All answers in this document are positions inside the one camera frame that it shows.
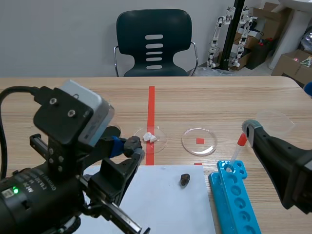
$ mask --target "chair backrest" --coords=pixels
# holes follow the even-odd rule
[[[133,69],[175,66],[174,54],[189,49],[191,37],[191,17],[183,10],[135,10],[124,12],[117,19],[119,51],[134,57]]]

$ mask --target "chair metal leg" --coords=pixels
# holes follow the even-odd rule
[[[193,76],[193,75],[194,75],[194,72],[195,72],[195,70],[196,70],[196,68],[197,68],[197,66],[198,66],[198,54],[197,54],[197,48],[196,48],[195,42],[191,42],[191,44],[193,44],[193,46],[194,46],[195,57],[196,57],[196,65],[195,65],[195,68],[194,68],[194,70],[193,70],[193,72],[192,72],[192,74],[191,74],[191,76]]]
[[[116,49],[118,48],[119,46],[115,46],[114,47],[114,62],[115,62],[115,71],[116,71],[116,76],[119,77],[119,74],[118,74],[118,69],[117,69],[117,59],[116,59]]]

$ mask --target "gray wall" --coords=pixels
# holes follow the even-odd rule
[[[124,11],[178,8],[193,22],[199,63],[207,60],[216,18],[234,0],[0,0],[0,77],[115,76],[116,20]],[[256,6],[261,0],[246,0]],[[223,45],[227,27],[221,33]],[[194,51],[175,55],[185,70],[195,65]],[[134,64],[118,54],[120,74]]]

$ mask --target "blue test tube rack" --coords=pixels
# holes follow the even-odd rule
[[[261,234],[243,180],[247,172],[242,161],[219,161],[218,172],[209,175],[223,234]]]

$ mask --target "black pole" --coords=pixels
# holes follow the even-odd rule
[[[239,25],[239,20],[243,11],[244,4],[245,4],[245,0],[235,0],[234,7],[236,8],[236,10],[234,12],[232,22],[226,34],[221,62],[219,66],[219,69],[221,70],[228,71],[229,69],[230,54],[231,54],[232,46],[233,46],[234,39],[235,39],[235,34],[237,31],[237,27]]]

